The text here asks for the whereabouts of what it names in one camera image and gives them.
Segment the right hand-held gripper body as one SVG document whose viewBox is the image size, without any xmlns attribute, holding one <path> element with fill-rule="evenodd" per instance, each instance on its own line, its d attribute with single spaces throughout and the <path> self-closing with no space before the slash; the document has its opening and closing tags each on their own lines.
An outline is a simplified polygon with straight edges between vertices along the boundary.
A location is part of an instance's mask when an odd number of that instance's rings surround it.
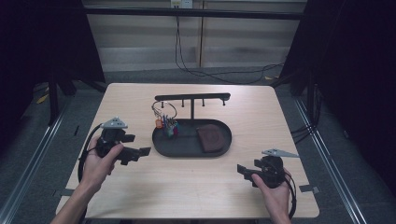
<svg viewBox="0 0 396 224">
<path fill-rule="evenodd" d="M 262 181 L 271 189 L 277 188 L 285 180 L 283 158 L 299 158 L 299 155 L 277 148 L 262 151 L 260 160 L 264 166 L 258 168 L 262 171 Z"/>
</svg>

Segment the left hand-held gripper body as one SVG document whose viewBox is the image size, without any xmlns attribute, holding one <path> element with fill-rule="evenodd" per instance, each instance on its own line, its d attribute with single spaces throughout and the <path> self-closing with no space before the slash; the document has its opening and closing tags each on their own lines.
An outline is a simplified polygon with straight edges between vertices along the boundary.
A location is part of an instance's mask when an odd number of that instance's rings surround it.
<svg viewBox="0 0 396 224">
<path fill-rule="evenodd" d="M 103 130 L 100 138 L 97 140 L 95 149 L 97 155 L 103 158 L 111 148 L 121 142 L 120 138 L 124 134 L 127 134 L 125 129 L 128 128 L 128 125 L 119 117 L 115 117 L 100 124 L 99 127 Z"/>
</svg>

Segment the key bunch with coloured tags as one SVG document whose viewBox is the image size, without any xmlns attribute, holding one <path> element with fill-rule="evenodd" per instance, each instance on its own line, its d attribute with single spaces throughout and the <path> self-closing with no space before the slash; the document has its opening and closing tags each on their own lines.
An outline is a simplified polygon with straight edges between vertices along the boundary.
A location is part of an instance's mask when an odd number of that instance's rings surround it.
<svg viewBox="0 0 396 224">
<path fill-rule="evenodd" d="M 167 107 L 170 107 L 174 111 L 173 116 L 164 112 Z M 167 101 L 155 101 L 151 105 L 151 110 L 156 118 L 155 126 L 157 129 L 162 130 L 163 134 L 168 138 L 178 136 L 177 110 L 171 103 Z"/>
</svg>

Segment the brown zip pouch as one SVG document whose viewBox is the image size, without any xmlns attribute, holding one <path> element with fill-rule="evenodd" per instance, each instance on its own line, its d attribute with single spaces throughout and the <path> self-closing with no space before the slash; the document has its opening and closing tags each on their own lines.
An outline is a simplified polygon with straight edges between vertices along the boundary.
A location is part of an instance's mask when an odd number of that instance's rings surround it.
<svg viewBox="0 0 396 224">
<path fill-rule="evenodd" d="M 207 124 L 196 129 L 203 152 L 212 153 L 223 149 L 224 136 L 220 128 L 214 124 Z"/>
</svg>

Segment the black key rack with tray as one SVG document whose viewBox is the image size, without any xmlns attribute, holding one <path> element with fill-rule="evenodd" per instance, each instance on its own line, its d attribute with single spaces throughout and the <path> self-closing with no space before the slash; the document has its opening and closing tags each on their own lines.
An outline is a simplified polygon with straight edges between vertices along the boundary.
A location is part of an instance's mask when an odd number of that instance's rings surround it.
<svg viewBox="0 0 396 224">
<path fill-rule="evenodd" d="M 178 136 L 168 138 L 163 134 L 162 130 L 157 128 L 152 133 L 152 142 L 155 149 L 163 156 L 169 158 L 215 158 L 225 154 L 231 145 L 233 135 L 227 124 L 217 119 L 197 119 L 195 117 L 195 102 L 200 100 L 202 105 L 205 100 L 219 99 L 222 104 L 231 98 L 228 92 L 222 93 L 190 93 L 190 94 L 173 94 L 173 95 L 157 95 L 155 101 L 180 101 L 184 106 L 185 101 L 190 101 L 191 117 L 189 119 L 177 119 Z M 174 111 L 167 107 L 164 110 L 168 115 L 173 116 Z M 207 124 L 218 126 L 224 136 L 225 145 L 222 150 L 212 153 L 203 152 L 196 129 Z"/>
</svg>

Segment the person's right hand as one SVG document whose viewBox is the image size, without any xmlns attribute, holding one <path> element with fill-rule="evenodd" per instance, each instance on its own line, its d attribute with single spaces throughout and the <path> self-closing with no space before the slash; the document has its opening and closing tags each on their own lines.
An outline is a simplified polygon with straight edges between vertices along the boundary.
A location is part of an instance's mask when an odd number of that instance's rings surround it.
<svg viewBox="0 0 396 224">
<path fill-rule="evenodd" d="M 271 189 L 266 186 L 262 179 L 253 174 L 252 179 L 262 192 L 265 208 L 272 219 L 289 218 L 289 201 L 290 188 L 286 182 L 283 182 L 277 188 Z"/>
</svg>

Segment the person's left hand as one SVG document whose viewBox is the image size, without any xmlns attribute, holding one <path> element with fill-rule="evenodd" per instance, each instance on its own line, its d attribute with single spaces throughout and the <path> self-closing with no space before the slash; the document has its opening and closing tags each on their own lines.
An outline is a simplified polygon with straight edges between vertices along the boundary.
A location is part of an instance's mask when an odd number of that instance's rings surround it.
<svg viewBox="0 0 396 224">
<path fill-rule="evenodd" d="M 81 185 L 94 191 L 99 190 L 106 177 L 114 169 L 116 158 L 123 150 L 122 144 L 117 144 L 103 157 L 99 157 L 96 152 L 96 140 L 90 142 L 88 156 L 83 168 Z"/>
</svg>

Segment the black metal stand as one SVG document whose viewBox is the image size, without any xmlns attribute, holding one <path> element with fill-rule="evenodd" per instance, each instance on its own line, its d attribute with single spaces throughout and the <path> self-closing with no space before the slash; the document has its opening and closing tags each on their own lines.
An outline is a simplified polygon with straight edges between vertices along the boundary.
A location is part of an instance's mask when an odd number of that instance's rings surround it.
<svg viewBox="0 0 396 224">
<path fill-rule="evenodd" d="M 60 114 L 58 89 L 61 89 L 66 96 L 74 95 L 77 92 L 69 71 L 63 67 L 55 67 L 49 72 L 49 126 L 55 122 Z"/>
</svg>

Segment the black curtain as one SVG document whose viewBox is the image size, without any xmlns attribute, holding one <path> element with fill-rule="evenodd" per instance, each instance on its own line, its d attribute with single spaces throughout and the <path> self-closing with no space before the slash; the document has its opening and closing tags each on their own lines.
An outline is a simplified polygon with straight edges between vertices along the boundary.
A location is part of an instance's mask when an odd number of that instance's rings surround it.
<svg viewBox="0 0 396 224">
<path fill-rule="evenodd" d="M 105 80 L 82 0 L 0 0 L 0 157 L 16 137 L 34 86 Z"/>
<path fill-rule="evenodd" d="M 280 76 L 295 95 L 318 84 L 396 194 L 396 0 L 307 0 Z"/>
</svg>

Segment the metal floor rail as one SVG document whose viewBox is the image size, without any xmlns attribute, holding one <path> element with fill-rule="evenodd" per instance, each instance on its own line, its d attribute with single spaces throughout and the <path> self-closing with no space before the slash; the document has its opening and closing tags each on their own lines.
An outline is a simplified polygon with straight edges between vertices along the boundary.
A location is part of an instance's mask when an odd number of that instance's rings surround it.
<svg viewBox="0 0 396 224">
<path fill-rule="evenodd" d="M 0 224 L 47 223 L 62 182 L 50 161 L 68 103 L 49 123 L 50 106 L 31 104 L 0 155 Z"/>
<path fill-rule="evenodd" d="M 299 97 L 295 98 L 294 102 L 302 120 L 304 121 L 304 126 L 308 129 L 308 134 L 310 135 L 352 222 L 354 224 L 368 224 L 360 206 L 347 186 L 345 179 L 342 177 L 334 159 L 332 158 L 332 154 L 324 143 L 319 131 L 310 122 L 304 102 Z"/>
</svg>

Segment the black horizontal frame bar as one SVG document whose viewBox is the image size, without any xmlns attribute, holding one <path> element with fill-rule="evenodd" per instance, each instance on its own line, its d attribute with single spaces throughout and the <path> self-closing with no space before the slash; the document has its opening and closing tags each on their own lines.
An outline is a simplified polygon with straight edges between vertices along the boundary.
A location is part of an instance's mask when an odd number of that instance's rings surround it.
<svg viewBox="0 0 396 224">
<path fill-rule="evenodd" d="M 185 9 L 185 8 L 137 8 L 137 7 L 84 7 L 87 14 L 98 15 L 136 15 L 136 16 L 174 16 L 200 18 L 232 18 L 232 19 L 263 19 L 299 21 L 304 13 L 266 12 L 215 9 Z"/>
</svg>

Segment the white wall socket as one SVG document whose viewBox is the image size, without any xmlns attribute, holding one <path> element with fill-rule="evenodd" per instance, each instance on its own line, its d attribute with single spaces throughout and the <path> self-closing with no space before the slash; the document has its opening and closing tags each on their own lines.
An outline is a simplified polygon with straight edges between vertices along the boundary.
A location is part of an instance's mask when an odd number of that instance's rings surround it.
<svg viewBox="0 0 396 224">
<path fill-rule="evenodd" d="M 192 9 L 193 1 L 192 0 L 170 0 L 170 7 L 171 8 Z"/>
</svg>

